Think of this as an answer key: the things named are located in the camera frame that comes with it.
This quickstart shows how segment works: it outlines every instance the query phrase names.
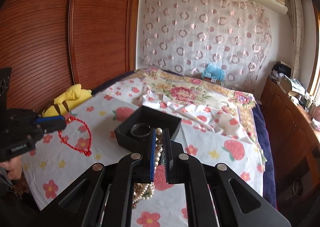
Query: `white floral sheet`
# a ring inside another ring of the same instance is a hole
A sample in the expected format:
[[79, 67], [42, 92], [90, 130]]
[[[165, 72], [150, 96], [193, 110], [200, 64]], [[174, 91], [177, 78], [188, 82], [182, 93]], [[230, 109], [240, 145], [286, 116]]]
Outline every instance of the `white floral sheet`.
[[[58, 133], [47, 134], [36, 144], [36, 150], [23, 155], [23, 171], [40, 209], [93, 163], [109, 165], [130, 153], [117, 144], [113, 130], [139, 105], [181, 117], [182, 124], [175, 141], [183, 145], [186, 153], [205, 164], [226, 163], [262, 195], [260, 149], [239, 123], [235, 104], [213, 91], [208, 92], [210, 105], [177, 102], [158, 92], [151, 83], [149, 79], [140, 78], [117, 82], [73, 110], [72, 114], [86, 122], [92, 133], [91, 156], [86, 157], [65, 145]], [[182, 99], [185, 91], [171, 90]], [[80, 122], [68, 124], [62, 137], [71, 146], [88, 149], [89, 133]], [[183, 185], [168, 185], [162, 165], [156, 170], [154, 182], [153, 197], [140, 201], [132, 211], [132, 226], [187, 226]]]

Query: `human hand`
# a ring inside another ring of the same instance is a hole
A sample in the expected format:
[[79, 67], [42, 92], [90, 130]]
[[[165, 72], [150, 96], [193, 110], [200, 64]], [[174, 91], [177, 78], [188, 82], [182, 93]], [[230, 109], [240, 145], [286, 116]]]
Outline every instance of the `human hand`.
[[0, 162], [0, 167], [8, 171], [10, 180], [18, 180], [22, 174], [21, 155], [10, 159], [9, 161]]

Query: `red string bracelet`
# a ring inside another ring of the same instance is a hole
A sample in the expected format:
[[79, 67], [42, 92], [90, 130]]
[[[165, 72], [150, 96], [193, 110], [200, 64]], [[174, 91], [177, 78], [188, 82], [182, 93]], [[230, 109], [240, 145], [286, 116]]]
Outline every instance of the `red string bracelet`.
[[89, 132], [89, 145], [88, 145], [88, 149], [87, 149], [87, 150], [80, 150], [80, 149], [77, 149], [77, 148], [71, 146], [71, 145], [70, 145], [68, 142], [66, 142], [65, 139], [61, 136], [62, 130], [59, 130], [59, 131], [58, 131], [59, 138], [61, 139], [61, 141], [62, 141], [64, 144], [68, 145], [71, 149], [76, 150], [76, 151], [79, 151], [79, 152], [82, 152], [84, 155], [86, 155], [87, 157], [89, 157], [89, 156], [91, 155], [91, 153], [92, 153], [92, 152], [90, 151], [91, 141], [92, 141], [91, 131], [90, 131], [88, 125], [87, 125], [84, 121], [82, 121], [82, 120], [80, 120], [80, 119], [78, 119], [78, 118], [76, 118], [76, 117], [74, 117], [74, 116], [70, 116], [70, 117], [66, 120], [67, 125], [68, 125], [69, 123], [73, 122], [74, 120], [83, 123], [83, 125], [87, 128], [87, 131]]

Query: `wooden dresser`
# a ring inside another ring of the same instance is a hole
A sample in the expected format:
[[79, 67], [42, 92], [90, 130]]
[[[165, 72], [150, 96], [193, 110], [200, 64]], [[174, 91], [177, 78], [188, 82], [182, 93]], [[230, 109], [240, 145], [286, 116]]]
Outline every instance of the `wooden dresser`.
[[311, 117], [301, 106], [295, 106], [270, 79], [266, 81], [261, 102], [275, 166], [277, 192], [308, 171], [313, 190], [319, 188], [320, 133], [311, 127]]

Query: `patterned curtain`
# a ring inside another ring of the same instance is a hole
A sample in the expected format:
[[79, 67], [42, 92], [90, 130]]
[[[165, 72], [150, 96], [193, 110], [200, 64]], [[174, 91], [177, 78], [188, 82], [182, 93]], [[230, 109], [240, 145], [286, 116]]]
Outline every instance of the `patterned curtain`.
[[293, 68], [291, 78], [299, 79], [300, 73], [300, 54], [303, 46], [303, 11], [301, 0], [290, 0], [293, 20], [294, 49], [293, 49]]
[[221, 68], [223, 85], [254, 92], [271, 46], [266, 11], [233, 0], [142, 0], [140, 61], [197, 76], [208, 64]]

